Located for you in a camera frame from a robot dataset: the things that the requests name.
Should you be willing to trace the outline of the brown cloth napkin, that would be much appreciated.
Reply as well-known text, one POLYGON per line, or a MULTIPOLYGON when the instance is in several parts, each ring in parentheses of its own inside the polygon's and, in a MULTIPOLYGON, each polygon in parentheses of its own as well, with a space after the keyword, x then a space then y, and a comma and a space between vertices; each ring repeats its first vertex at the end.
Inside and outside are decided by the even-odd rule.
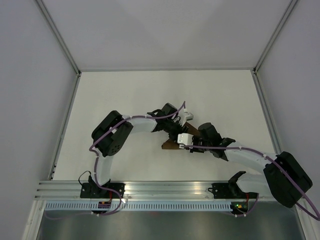
MULTIPOLYGON (((183 126, 187 128, 188 134, 191 134, 193 136, 200 136, 200 132, 198 131, 198 129, 192 126, 190 123, 186 122, 183 126)), ((162 150, 179 150, 180 148, 178 143, 174 142, 171 139, 168 139, 161 145, 161 149, 162 150)))

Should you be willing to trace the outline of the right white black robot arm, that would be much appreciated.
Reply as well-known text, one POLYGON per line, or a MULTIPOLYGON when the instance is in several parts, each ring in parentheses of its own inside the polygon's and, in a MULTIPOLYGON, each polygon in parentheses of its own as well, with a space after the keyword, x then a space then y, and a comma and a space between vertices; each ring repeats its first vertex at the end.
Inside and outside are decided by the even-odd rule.
POLYGON ((216 158, 241 164, 257 172, 250 174, 239 171, 229 180, 228 192, 235 198, 244 193, 256 193, 273 197, 283 206, 291 208, 313 185, 289 152, 275 154, 251 149, 232 138, 221 137, 210 122, 202 124, 198 131, 199 135, 180 134, 177 140, 180 148, 200 153, 209 151, 216 158))

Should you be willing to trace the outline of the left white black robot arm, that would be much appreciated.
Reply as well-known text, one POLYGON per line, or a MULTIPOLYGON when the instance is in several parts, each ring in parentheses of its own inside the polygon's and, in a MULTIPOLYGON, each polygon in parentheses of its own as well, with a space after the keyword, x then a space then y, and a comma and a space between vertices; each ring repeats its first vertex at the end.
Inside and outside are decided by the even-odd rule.
POLYGON ((98 198, 108 195, 112 158, 121 150, 129 135, 164 131, 168 134, 169 143, 177 144, 179 135, 188 132, 186 122, 193 118, 185 103, 180 108, 166 103, 161 109, 145 115, 128 116, 116 110, 111 111, 91 134, 93 144, 89 151, 96 154, 96 160, 93 173, 88 179, 88 187, 84 189, 98 198))

